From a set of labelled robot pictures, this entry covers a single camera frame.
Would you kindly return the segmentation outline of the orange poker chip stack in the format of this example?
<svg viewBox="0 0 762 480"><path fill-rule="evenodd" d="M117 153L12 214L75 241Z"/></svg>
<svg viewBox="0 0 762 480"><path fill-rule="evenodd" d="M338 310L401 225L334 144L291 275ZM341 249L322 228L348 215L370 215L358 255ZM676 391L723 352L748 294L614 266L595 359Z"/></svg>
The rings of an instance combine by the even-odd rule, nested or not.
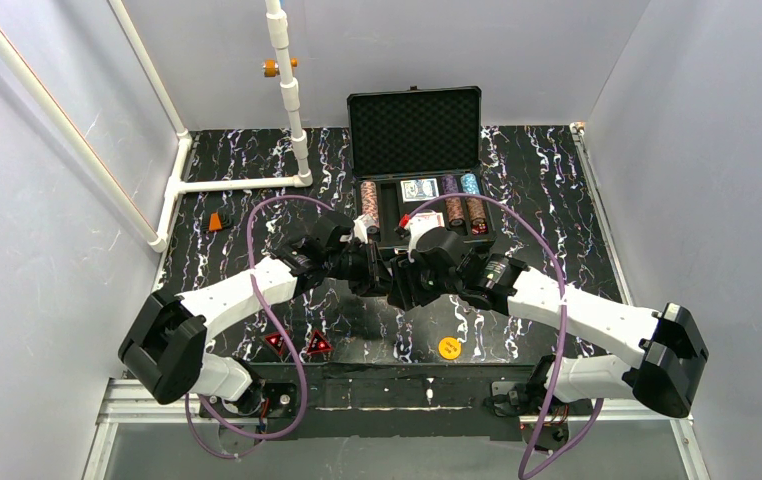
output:
<svg viewBox="0 0 762 480"><path fill-rule="evenodd" d="M363 212L375 211L378 208L378 193L375 182L363 181L360 184L360 200Z"/></svg>

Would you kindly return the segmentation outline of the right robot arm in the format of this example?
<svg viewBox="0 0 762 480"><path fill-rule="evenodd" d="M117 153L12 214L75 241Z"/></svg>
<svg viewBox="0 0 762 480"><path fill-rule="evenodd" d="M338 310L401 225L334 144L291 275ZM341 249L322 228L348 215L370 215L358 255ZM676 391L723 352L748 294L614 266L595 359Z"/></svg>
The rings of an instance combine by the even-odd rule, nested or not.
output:
<svg viewBox="0 0 762 480"><path fill-rule="evenodd" d="M405 221L407 249L392 262L389 304L402 310L456 295L469 306L563 329L606 355L546 357L528 382L541 402L549 387L564 404L631 399L672 418L690 414L709 359L692 313L675 303L661 310L618 303L579 290L502 254L478 254L460 236L418 214Z"/></svg>

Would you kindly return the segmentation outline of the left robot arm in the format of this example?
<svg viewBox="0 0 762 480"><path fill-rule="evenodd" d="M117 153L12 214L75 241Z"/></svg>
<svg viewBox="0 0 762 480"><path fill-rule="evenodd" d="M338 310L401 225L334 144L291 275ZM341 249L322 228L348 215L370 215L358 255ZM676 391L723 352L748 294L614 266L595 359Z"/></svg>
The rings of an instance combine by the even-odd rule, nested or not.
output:
<svg viewBox="0 0 762 480"><path fill-rule="evenodd" d="M373 222L328 211L309 234L283 244L255 266L199 290L161 288L144 301L121 342L118 358L161 405L186 394L238 401L257 384L239 361L206 345L232 325L288 302L326 279L349 281L383 296L391 276L370 238Z"/></svg>

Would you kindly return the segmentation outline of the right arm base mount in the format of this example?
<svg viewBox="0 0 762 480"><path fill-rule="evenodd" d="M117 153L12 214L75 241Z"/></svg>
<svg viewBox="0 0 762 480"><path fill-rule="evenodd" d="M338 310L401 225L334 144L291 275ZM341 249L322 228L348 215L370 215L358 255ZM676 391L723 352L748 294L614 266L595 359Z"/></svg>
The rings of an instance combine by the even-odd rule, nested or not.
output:
<svg viewBox="0 0 762 480"><path fill-rule="evenodd" d="M490 394L483 400L482 405L500 418L533 417L531 422L520 424L523 439L528 442L533 439L534 423L540 414L544 395L544 387L531 387L522 382L497 381L491 384ZM570 440L567 425L570 406L560 400L553 400L546 412L543 429L534 447L542 453L556 451Z"/></svg>

